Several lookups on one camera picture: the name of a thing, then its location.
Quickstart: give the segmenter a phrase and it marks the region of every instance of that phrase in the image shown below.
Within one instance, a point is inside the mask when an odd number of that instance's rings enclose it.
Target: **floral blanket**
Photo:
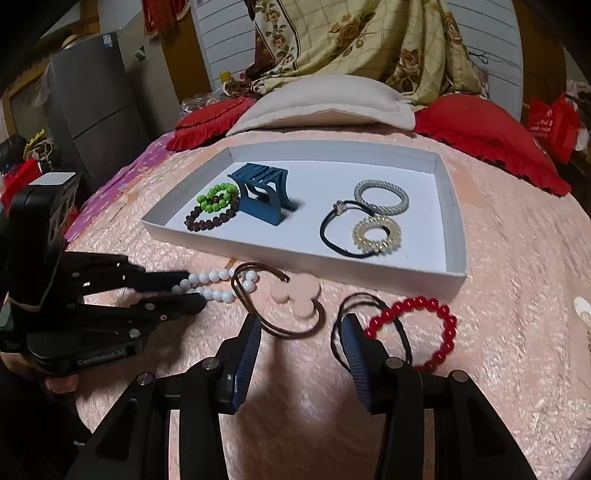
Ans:
[[[445,0],[245,0],[255,63],[243,82],[264,95],[311,74],[380,80],[411,101],[480,93],[478,70]]]

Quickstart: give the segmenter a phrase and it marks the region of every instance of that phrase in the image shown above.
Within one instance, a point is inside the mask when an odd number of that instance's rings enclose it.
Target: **blue plastic stand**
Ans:
[[[228,177],[240,188],[241,212],[271,225],[279,225],[284,218],[281,213],[282,207],[290,212],[297,210],[297,205],[288,198],[285,191],[287,170],[284,168],[247,163]],[[276,190],[269,185],[270,183],[275,184]],[[249,191],[255,195],[255,198],[250,197]]]

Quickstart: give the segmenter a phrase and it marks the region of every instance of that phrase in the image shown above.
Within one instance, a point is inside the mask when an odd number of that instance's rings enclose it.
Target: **red bead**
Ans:
[[[437,309],[437,316],[441,319],[447,318],[449,315],[449,307],[447,305],[439,305]]]
[[[457,318],[454,315],[448,315],[443,319],[443,327],[445,329],[455,328],[457,325]]]
[[[369,328],[378,330],[382,326],[382,320],[379,317],[374,317],[369,321]]]
[[[456,329],[455,328],[448,328],[443,331],[443,340],[449,342],[456,337]]]
[[[427,374],[432,374],[435,371],[436,366],[433,365],[433,363],[428,360],[425,362],[425,364],[423,365],[423,371]]]
[[[382,323],[390,323],[394,319],[394,314],[391,309],[385,309],[379,317]]]
[[[397,302],[394,303],[394,305],[392,305],[392,308],[390,310],[392,310],[392,314],[395,317],[397,317],[402,312],[404,312],[404,305],[402,304],[401,301],[397,301]]]
[[[428,299],[427,300],[426,308],[428,311],[435,312],[435,310],[437,310],[438,307],[439,307],[439,302],[437,301],[437,299]]]
[[[443,353],[440,350],[435,352],[433,354],[433,356],[431,357],[431,363],[433,363],[433,365],[441,365],[444,361],[445,361],[445,353]]]
[[[422,310],[426,306],[427,306],[427,299],[425,297],[421,296],[421,297],[417,297],[416,299],[414,299],[414,307],[417,310]]]
[[[447,341],[443,342],[440,350],[447,355],[447,354],[453,352],[453,348],[454,348],[453,340],[447,340]]]
[[[405,299],[402,304],[407,312],[414,310],[414,299]]]

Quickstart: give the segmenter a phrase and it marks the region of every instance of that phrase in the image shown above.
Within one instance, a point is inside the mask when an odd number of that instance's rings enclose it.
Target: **bed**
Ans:
[[[141,217],[227,146],[300,138],[387,142],[441,155],[460,202],[469,275],[450,303],[459,319],[456,349],[437,373],[468,372],[537,477],[569,478],[591,444],[590,337],[573,307],[577,297],[591,299],[591,222],[571,195],[551,196],[446,145],[385,125],[246,132],[177,154],[166,154],[161,139],[89,201],[92,210],[68,232],[69,248],[126,254],[149,270],[221,268],[230,259],[152,240]],[[337,305],[353,291],[359,289],[322,281],[328,321],[309,339],[263,335],[246,403],[235,417],[221,418],[231,479],[372,477],[383,419],[365,412],[329,348]],[[119,290],[88,300],[125,304],[133,295]],[[269,319],[293,325],[288,309],[270,300],[269,277],[262,275],[253,300]],[[371,313],[361,311],[362,323]],[[77,392],[80,417],[95,429],[136,374],[185,371],[235,335],[244,317],[238,302],[209,303],[196,317],[161,325],[145,355],[88,369]],[[402,321],[416,361],[425,361],[439,344],[441,326],[424,313]],[[401,354],[393,329],[378,337],[391,355]],[[178,478],[177,429],[173,415],[170,478]]]

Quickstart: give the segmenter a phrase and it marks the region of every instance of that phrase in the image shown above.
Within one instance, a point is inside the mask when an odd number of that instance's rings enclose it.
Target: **gray refrigerator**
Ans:
[[[47,86],[46,117],[62,167],[82,174],[81,205],[149,143],[117,35],[78,38],[53,54]]]

